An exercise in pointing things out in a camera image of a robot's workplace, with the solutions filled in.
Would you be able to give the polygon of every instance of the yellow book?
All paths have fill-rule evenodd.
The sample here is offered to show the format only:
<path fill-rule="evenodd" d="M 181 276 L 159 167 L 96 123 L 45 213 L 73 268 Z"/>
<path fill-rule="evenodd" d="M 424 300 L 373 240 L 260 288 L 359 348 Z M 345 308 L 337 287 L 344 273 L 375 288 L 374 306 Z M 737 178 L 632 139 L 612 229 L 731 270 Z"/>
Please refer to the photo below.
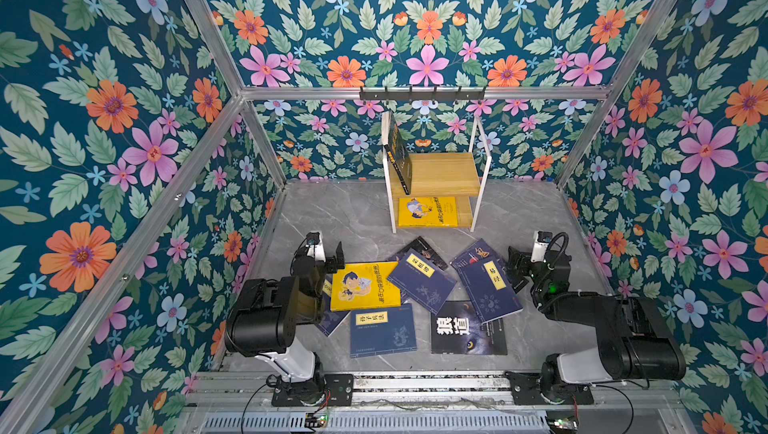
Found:
<path fill-rule="evenodd" d="M 331 311 L 398 307 L 400 289 L 386 278 L 397 262 L 347 264 L 333 275 Z"/>
<path fill-rule="evenodd" d="M 456 198 L 400 198 L 400 228 L 456 228 Z"/>

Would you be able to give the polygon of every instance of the dark blue book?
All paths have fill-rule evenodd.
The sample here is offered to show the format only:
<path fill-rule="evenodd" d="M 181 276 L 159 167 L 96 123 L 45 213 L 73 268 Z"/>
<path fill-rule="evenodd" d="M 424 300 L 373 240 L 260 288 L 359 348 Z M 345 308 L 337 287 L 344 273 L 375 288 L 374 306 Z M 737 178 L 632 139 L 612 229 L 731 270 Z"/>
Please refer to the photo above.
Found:
<path fill-rule="evenodd" d="M 437 314 L 456 280 L 421 256 L 414 249 L 406 252 L 387 280 L 405 291 L 430 313 Z"/>
<path fill-rule="evenodd" d="M 483 323 L 523 309 L 504 272 L 504 260 L 480 239 L 451 261 Z"/>
<path fill-rule="evenodd" d="M 350 357 L 416 350 L 413 305 L 352 311 Z"/>

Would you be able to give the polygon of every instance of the black cable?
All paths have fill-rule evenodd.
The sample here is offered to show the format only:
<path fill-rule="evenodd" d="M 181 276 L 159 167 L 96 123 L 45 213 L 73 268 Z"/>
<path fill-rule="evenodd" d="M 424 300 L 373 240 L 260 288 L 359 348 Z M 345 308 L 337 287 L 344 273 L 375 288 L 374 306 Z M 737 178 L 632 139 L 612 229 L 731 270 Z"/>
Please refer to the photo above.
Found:
<path fill-rule="evenodd" d="M 617 389 L 613 386 L 608 386 L 606 384 L 594 384 L 594 386 L 607 387 L 609 389 L 612 389 L 618 392 L 619 394 L 621 394 L 622 396 L 624 396 L 624 398 L 627 400 L 627 402 L 629 403 L 629 408 L 632 410 L 632 414 L 629 418 L 629 425 L 627 426 L 627 429 L 621 432 L 621 434 L 627 434 L 627 432 L 629 432 L 629 429 L 632 427 L 632 422 L 634 422 L 634 406 L 632 405 L 632 401 L 630 400 L 629 396 L 627 396 L 627 394 L 624 393 L 624 391 L 622 391 L 621 389 Z"/>

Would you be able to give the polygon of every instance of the floor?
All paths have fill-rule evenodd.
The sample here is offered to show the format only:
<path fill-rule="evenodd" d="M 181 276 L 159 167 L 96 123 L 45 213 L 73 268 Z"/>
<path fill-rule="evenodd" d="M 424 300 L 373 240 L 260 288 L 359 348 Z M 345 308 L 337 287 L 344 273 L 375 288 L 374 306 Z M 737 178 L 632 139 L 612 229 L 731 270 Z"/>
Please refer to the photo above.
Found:
<path fill-rule="evenodd" d="M 288 275 L 293 252 L 305 234 L 320 230 L 327 249 L 343 242 L 347 262 L 383 260 L 421 235 L 446 260 L 462 252 L 476 239 L 483 238 L 502 256 L 507 246 L 530 250 L 534 230 L 564 230 L 571 243 L 571 289 L 605 292 L 584 246 L 574 218 L 562 194 L 549 182 L 489 181 L 474 233 L 460 229 L 400 230 L 392 234 L 389 224 L 386 187 L 383 182 L 341 182 L 289 184 L 264 262 L 258 277 Z M 448 273 L 458 279 L 453 268 Z M 350 317 L 330 336 L 316 327 L 298 326 L 296 338 L 317 352 L 326 371 L 377 370 L 539 370 L 544 358 L 553 352 L 574 352 L 596 346 L 594 329 L 546 319 L 533 307 L 529 286 L 518 295 L 522 312 L 504 318 L 506 356 L 432 354 L 429 312 L 414 306 L 418 351 L 349 358 Z M 450 300 L 466 300 L 459 282 Z M 228 355 L 224 370 L 259 372 L 270 370 L 257 358 Z"/>

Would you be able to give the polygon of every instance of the yellow label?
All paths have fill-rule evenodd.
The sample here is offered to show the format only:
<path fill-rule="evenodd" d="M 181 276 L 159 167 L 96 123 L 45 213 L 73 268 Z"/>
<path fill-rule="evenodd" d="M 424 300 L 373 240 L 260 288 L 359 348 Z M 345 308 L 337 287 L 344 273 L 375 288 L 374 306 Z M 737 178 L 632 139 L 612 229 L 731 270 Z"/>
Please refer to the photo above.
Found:
<path fill-rule="evenodd" d="M 380 313 L 355 314 L 355 325 L 365 326 L 366 324 L 382 324 L 387 322 L 386 311 Z"/>
<path fill-rule="evenodd" d="M 432 277 L 432 274 L 435 273 L 435 270 L 427 265 L 426 262 L 419 259 L 415 254 L 411 254 L 408 256 L 408 264 L 411 266 L 414 266 L 419 271 L 421 271 L 422 274 L 424 274 L 427 277 Z"/>
<path fill-rule="evenodd" d="M 494 264 L 492 260 L 485 263 L 483 266 L 485 267 L 485 272 L 488 273 L 488 277 L 491 278 L 493 285 L 496 286 L 496 290 L 504 289 L 507 286 L 504 284 L 504 279 L 502 279 L 502 273 L 498 271 L 496 264 Z"/>

